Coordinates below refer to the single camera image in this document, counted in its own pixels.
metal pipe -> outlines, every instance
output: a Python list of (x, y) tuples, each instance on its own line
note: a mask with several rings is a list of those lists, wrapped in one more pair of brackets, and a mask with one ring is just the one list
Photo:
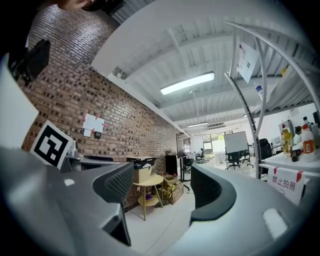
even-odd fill
[(185, 61), (185, 59), (184, 59), (184, 56), (182, 55), (182, 52), (181, 52), (179, 43), (178, 43), (178, 41), (177, 41), (177, 39), (176, 39), (173, 31), (171, 30), (171, 28), (169, 28), (169, 29), (167, 30), (167, 32), (169, 33), (169, 35), (170, 35), (170, 37), (171, 37), (171, 39), (172, 39), (172, 41), (173, 41), (173, 44), (174, 44), (175, 48), (177, 49), (177, 51), (178, 51), (179, 54), (180, 54), (181, 60), (182, 60), (182, 62), (183, 62), (183, 64), (184, 64), (184, 67), (185, 67), (185, 70), (186, 70), (187, 74), (190, 75), (190, 71), (189, 71), (188, 65), (187, 65), (187, 63), (186, 63), (186, 61)]
[(263, 97), (262, 97), (262, 106), (261, 106), (261, 111), (260, 111), (260, 116), (259, 116), (259, 122), (258, 126), (255, 131), (255, 136), (258, 137), (260, 128), (262, 125), (262, 121), (264, 120), (264, 115), (265, 115), (265, 110), (266, 110), (266, 102), (267, 102), (267, 74), (266, 74), (266, 63), (265, 63), (265, 55), (261, 47), (260, 40), (256, 37), (254, 37), (254, 41), (256, 44), (256, 47), (259, 52), (259, 59), (260, 59), (260, 65), (261, 65), (261, 74), (262, 74), (262, 88), (263, 88)]
[(241, 93), (239, 87), (237, 86), (237, 84), (234, 82), (234, 80), (230, 76), (228, 76), (227, 73), (224, 73), (224, 75), (226, 76), (226, 78), (228, 79), (230, 84), (232, 85), (235, 92), (238, 94), (240, 101), (241, 101), (241, 104), (242, 104), (244, 111), (246, 113), (246, 116), (249, 120), (252, 137), (254, 139), (255, 167), (256, 167), (255, 177), (260, 180), (261, 179), (261, 168), (260, 168), (259, 164), (261, 163), (261, 152), (260, 152), (259, 138), (258, 138), (258, 136), (256, 136), (255, 120), (254, 120), (252, 113), (247, 105), (247, 102), (246, 102), (243, 94)]
[(260, 40), (262, 40), (263, 42), (265, 42), (267, 45), (269, 45), (270, 47), (272, 47), (273, 49), (275, 49), (292, 67), (293, 69), (297, 72), (297, 74), (300, 76), (300, 78), (303, 80), (303, 82), (305, 83), (305, 86), (308, 88), (308, 90), (310, 91), (310, 94), (312, 96), (313, 102), (315, 104), (316, 110), (320, 113), (320, 101), (319, 101), (319, 97), (317, 95), (316, 89), (314, 87), (314, 85), (312, 84), (312, 82), (310, 81), (310, 79), (307, 77), (306, 73), (303, 71), (303, 69), (296, 63), (295, 60), (293, 60), (288, 54), (286, 54), (282, 49), (280, 49), (278, 46), (276, 46), (273, 42), (271, 42), (270, 40), (268, 40), (267, 38), (265, 38), (264, 36), (260, 35), (257, 31), (254, 31), (244, 25), (235, 23), (235, 22), (231, 22), (231, 21), (225, 21), (224, 23), (233, 26), (237, 29), (243, 30), (257, 38), (259, 38)]
[(196, 114), (198, 115), (198, 122), (200, 123), (199, 109), (198, 109), (195, 91), (193, 90), (192, 92), (193, 92), (193, 98), (194, 98), (194, 103), (195, 103), (195, 108), (196, 108)]
[(236, 65), (236, 52), (237, 52), (237, 35), (236, 35), (236, 29), (233, 28), (232, 31), (232, 47), (233, 47), (233, 52), (231, 56), (231, 65), (229, 69), (229, 76), (235, 80), (236, 78), (236, 72), (235, 70), (235, 65)]

small round table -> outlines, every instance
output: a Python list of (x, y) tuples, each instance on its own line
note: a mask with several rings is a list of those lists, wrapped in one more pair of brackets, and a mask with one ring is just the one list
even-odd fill
[[(158, 189), (156, 185), (162, 183), (164, 181), (164, 177), (160, 175), (154, 175), (151, 178), (145, 180), (141, 183), (133, 183), (133, 185), (136, 185), (138, 187), (143, 187), (143, 195), (139, 197), (138, 203), (143, 206), (143, 220), (146, 221), (146, 206), (155, 206), (158, 202), (160, 202), (161, 207), (163, 208), (162, 200), (159, 196)], [(152, 195), (152, 198), (150, 200), (147, 200), (146, 202), (146, 187), (154, 186), (154, 190), (156, 193), (156, 196)]]

beverage bottle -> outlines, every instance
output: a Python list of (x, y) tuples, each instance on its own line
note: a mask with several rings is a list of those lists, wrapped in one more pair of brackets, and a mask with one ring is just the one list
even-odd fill
[(304, 124), (304, 125), (308, 125), (309, 130), (312, 131), (312, 129), (311, 129), (311, 123), (308, 121), (308, 119), (307, 119), (306, 116), (303, 118), (303, 124)]
[(258, 85), (255, 87), (257, 93), (259, 94), (260, 96), (260, 99), (263, 100), (263, 93), (264, 93), (264, 90), (262, 89), (262, 86), (261, 85)]
[(301, 138), (303, 155), (313, 157), (315, 154), (315, 142), (312, 132), (309, 130), (307, 123), (302, 126)]
[(285, 128), (285, 125), (282, 125), (281, 132), (281, 142), (282, 142), (282, 150), (285, 157), (289, 157), (292, 151), (292, 133)]

ceiling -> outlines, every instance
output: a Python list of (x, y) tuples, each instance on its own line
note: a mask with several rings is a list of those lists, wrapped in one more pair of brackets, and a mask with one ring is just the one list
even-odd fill
[[(166, 16), (165, 19), (162, 16), (157, 18), (157, 13), (161, 12), (161, 8), (172, 10), (180, 7), (180, 11), (185, 8), (185, 5), (189, 4), (192, 7), (194, 3), (192, 1), (182, 2), (182, 0), (173, 1), (174, 3), (157, 0), (143, 8), (150, 2), (153, 1), (126, 1), (126, 5), (114, 17), (118, 20), (121, 17), (121, 22), (130, 18), (106, 41), (92, 66), (189, 135), (205, 133), (208, 129), (212, 131), (230, 124), (236, 125), (243, 121), (245, 111), (224, 75), (229, 71), (233, 52), (233, 28), (226, 25), (224, 21), (234, 21), (258, 30), (289, 56), (292, 56), (308, 72), (313, 81), (319, 78), (320, 70), (316, 54), (294, 25), (291, 28), (282, 27), (284, 23), (277, 24), (275, 18), (270, 17), (268, 21), (265, 17), (261, 17), (262, 20), (260, 20), (259, 15), (248, 18), (245, 13), (243, 16), (232, 16), (230, 13), (226, 15), (206, 15), (204, 13), (197, 16), (196, 11), (193, 11), (193, 16), (190, 14), (189, 18), (179, 18), (178, 12), (176, 15), (173, 11), (172, 13), (167, 11), (162, 15)], [(200, 2), (210, 7), (208, 1)], [(216, 9), (220, 1), (215, 2)], [(227, 11), (227, 6), (224, 6), (226, 2), (228, 1), (223, 3), (221, 1), (221, 10)], [(256, 49), (251, 35), (240, 31), (237, 31), (237, 35), (240, 42)], [(310, 103), (309, 92), (291, 67), (282, 76), (282, 70), (288, 66), (287, 61), (265, 43), (261, 42), (261, 45), (267, 73), (266, 111), (268, 114), (279, 109)], [(160, 89), (167, 85), (209, 71), (215, 73), (213, 81), (167, 95), (160, 92)], [(250, 110), (254, 115), (258, 115), (262, 101), (255, 86), (262, 84), (260, 62), (257, 62), (253, 70), (249, 84), (241, 78), (240, 74), (237, 75), (237, 83)], [(194, 90), (196, 102), (194, 96), (190, 94), (191, 90)], [(209, 122), (209, 124), (187, 127), (199, 122)]]

corrugated metal ceiling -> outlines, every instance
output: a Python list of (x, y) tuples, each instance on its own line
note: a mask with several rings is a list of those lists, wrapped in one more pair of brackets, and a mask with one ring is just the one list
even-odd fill
[[(127, 0), (115, 18), (119, 22), (128, 19), (132, 14), (153, 2), (153, 0)], [(269, 38), (300, 64), (308, 64), (318, 68), (318, 59), (312, 49), (296, 41), (294, 34), (274, 32), (277, 26), (272, 22), (264, 22), (263, 28), (259, 20), (249, 17), (205, 17), (189, 23), (178, 24), (166, 31), (144, 41), (125, 61), (118, 64), (116, 73), (120, 71), (124, 79), (135, 90), (144, 95), (181, 128), (198, 122), (231, 122), (242, 118), (245, 113), (240, 100), (228, 84), (224, 73), (229, 70), (232, 57), (232, 28), (224, 21), (234, 21), (251, 27), (260, 27), (260, 33)], [(256, 49), (252, 36), (239, 33), (240, 41)], [(288, 77), (282, 77), (282, 70), (288, 66), (278, 53), (261, 42), (264, 51), (266, 73), (268, 76), (267, 110), (298, 106), (311, 100), (294, 71)], [(199, 74), (213, 71), (213, 81), (198, 84), (179, 91), (162, 95), (160, 89)], [(258, 62), (252, 77), (261, 77)], [(271, 78), (279, 78), (276, 84)], [(243, 95), (250, 109), (259, 113), (261, 100), (255, 90), (257, 84), (243, 85)], [(195, 90), (199, 111), (197, 118), (196, 104), (190, 91)], [(186, 128), (185, 131), (203, 131), (206, 127)]]

